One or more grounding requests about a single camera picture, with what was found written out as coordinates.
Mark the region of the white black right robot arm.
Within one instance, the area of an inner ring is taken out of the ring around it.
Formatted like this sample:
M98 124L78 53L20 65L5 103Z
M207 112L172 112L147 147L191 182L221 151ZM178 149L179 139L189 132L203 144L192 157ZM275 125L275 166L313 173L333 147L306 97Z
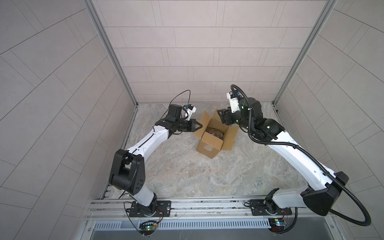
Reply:
M236 124L250 139L270 147L292 165L307 181L299 189L273 189L265 198L270 213L276 208L308 208L317 215L334 213L332 206L345 191L349 178L343 172L334 172L296 143L291 135L273 119L264 118L261 103L254 98L227 93L230 106L218 110L223 124Z

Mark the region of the brown cardboard express box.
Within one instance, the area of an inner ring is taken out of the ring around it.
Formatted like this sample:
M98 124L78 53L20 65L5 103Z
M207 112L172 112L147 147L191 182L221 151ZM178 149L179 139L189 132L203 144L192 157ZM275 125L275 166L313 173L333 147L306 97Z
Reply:
M204 111L200 123L203 127L194 134L199 138L197 152L213 159L220 151L231 151L234 147L235 139L239 131L239 126L227 126L220 120L218 113L212 117L207 111ZM215 128L224 133L224 139L218 139L205 132L206 128Z

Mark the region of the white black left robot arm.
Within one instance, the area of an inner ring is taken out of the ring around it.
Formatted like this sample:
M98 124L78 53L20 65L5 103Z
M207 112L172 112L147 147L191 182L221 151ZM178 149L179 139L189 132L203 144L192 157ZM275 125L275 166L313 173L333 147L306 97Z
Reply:
M203 125L191 118L196 110L191 104L170 104L167 115L155 123L150 133L127 150L116 151L109 184L128 193L136 201L140 213L152 216L157 211L157 196L145 186L146 159L176 132L200 130Z

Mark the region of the clear bag of brown contents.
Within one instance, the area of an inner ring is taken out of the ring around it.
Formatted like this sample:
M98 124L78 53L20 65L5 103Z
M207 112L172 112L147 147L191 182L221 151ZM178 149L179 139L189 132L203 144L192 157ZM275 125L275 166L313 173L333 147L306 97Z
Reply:
M224 133L218 129L207 127L205 132L213 135L214 137L216 137L218 139L221 139L221 140L224 139Z

